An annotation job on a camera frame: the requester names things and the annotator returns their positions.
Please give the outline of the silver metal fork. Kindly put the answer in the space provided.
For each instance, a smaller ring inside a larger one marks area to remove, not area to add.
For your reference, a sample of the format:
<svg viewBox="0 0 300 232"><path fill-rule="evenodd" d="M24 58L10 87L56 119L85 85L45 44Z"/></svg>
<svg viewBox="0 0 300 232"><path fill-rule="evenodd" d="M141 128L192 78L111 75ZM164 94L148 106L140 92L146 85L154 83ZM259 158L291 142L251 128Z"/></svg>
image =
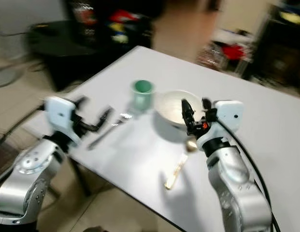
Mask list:
<svg viewBox="0 0 300 232"><path fill-rule="evenodd" d="M106 130L102 135L97 137L94 141L90 142L90 144L86 147L88 150L92 150L96 147L96 145L101 142L109 133L111 133L117 126L121 126L125 124L128 120L133 118L133 114L130 113L121 113L119 115L118 120L112 124L108 130Z"/></svg>

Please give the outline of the green cup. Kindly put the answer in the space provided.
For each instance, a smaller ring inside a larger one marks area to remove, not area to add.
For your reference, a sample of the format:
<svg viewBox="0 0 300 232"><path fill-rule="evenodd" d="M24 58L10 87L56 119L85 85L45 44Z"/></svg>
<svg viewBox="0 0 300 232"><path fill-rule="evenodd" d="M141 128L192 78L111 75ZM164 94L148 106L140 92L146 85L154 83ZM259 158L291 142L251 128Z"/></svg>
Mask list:
<svg viewBox="0 0 300 232"><path fill-rule="evenodd" d="M136 111L147 111L151 108L155 86L149 80L136 80L131 85L132 103Z"/></svg>

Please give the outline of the white ceramic bowl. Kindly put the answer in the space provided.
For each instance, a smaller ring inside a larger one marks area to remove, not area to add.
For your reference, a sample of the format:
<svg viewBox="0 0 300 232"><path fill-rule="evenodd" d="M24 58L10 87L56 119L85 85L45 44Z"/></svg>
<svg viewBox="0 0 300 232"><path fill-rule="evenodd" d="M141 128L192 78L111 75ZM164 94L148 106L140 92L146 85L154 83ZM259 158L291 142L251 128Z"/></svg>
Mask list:
<svg viewBox="0 0 300 232"><path fill-rule="evenodd" d="M185 99L194 111L194 119L200 121L205 115L203 112L202 99L194 93L185 90L172 90L158 93L154 97L153 106L156 112L165 120L179 130L186 130L182 117L181 100Z"/></svg>

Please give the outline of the grey round fan base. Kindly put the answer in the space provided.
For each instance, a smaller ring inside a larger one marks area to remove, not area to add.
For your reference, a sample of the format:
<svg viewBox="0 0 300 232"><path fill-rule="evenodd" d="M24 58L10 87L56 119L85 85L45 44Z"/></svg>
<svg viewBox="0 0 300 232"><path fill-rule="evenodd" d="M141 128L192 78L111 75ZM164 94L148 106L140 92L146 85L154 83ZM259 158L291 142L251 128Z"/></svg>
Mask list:
<svg viewBox="0 0 300 232"><path fill-rule="evenodd" d="M25 73L25 67L22 65L9 65L0 68L0 87L9 86L19 80Z"/></svg>

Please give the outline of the black cabinet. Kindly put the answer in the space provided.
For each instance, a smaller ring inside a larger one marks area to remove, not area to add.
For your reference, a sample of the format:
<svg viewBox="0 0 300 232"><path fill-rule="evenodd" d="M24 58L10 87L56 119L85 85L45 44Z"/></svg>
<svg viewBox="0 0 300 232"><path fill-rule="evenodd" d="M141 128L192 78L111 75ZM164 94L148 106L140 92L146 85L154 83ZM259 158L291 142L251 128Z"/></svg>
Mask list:
<svg viewBox="0 0 300 232"><path fill-rule="evenodd" d="M243 77L300 95L300 0L271 6Z"/></svg>

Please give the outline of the colourful toy pile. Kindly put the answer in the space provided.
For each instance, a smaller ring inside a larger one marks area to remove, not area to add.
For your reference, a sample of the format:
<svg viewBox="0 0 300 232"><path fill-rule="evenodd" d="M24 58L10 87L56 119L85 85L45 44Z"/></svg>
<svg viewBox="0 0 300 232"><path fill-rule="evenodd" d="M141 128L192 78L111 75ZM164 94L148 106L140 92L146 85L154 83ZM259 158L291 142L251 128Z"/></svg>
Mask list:
<svg viewBox="0 0 300 232"><path fill-rule="evenodd" d="M112 29L111 39L118 44L127 44L128 36L126 35L125 26L138 22L141 19L141 14L130 13L123 9L117 9L110 17L106 25Z"/></svg>

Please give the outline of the black round side table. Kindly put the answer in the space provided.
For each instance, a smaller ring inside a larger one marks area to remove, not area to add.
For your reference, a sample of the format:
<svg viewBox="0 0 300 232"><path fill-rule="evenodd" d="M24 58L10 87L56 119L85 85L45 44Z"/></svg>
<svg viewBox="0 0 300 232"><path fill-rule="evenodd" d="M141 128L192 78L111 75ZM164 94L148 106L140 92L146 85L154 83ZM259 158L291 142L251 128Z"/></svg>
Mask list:
<svg viewBox="0 0 300 232"><path fill-rule="evenodd" d="M76 80L88 80L127 52L152 48L154 27L150 22L125 25L127 43L112 40L112 29L99 28L94 44L82 42L72 21L55 21L30 27L24 42L29 53L43 63L54 91L63 91Z"/></svg>

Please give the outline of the red item in basket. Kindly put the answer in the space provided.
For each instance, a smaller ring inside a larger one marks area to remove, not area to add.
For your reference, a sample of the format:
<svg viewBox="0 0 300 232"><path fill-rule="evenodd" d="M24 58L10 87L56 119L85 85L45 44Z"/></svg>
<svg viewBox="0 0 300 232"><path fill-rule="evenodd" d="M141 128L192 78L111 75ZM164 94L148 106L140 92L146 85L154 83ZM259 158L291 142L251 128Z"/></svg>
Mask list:
<svg viewBox="0 0 300 232"><path fill-rule="evenodd" d="M241 60L247 55L248 48L242 44L227 44L220 45L221 51L227 60Z"/></svg>

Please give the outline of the gold spoon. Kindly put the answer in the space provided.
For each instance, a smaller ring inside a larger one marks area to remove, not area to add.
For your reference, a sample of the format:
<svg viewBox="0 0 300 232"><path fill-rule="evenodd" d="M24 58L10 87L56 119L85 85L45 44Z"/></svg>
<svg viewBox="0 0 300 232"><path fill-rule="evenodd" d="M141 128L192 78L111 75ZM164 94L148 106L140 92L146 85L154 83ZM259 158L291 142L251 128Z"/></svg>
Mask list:
<svg viewBox="0 0 300 232"><path fill-rule="evenodd" d="M172 174L168 176L167 180L164 183L164 187L166 190L171 190L178 179L178 176L184 167L186 161L189 158L190 153L194 153L198 151L198 142L194 136L187 137L185 141L185 152L180 156L178 163L176 164Z"/></svg>

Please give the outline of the black table leg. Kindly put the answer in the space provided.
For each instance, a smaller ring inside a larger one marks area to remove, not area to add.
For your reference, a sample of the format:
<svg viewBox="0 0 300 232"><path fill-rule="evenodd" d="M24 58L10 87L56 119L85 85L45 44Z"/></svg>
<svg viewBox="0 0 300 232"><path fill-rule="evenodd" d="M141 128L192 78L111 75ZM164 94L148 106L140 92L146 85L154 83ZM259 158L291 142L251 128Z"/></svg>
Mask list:
<svg viewBox="0 0 300 232"><path fill-rule="evenodd" d="M84 193L85 196L92 195L90 188L86 183L85 176L81 172L80 164L77 161L75 161L73 158L68 157L68 159L70 160L71 168L75 174L75 177L77 178L77 181L81 187L82 192Z"/></svg>

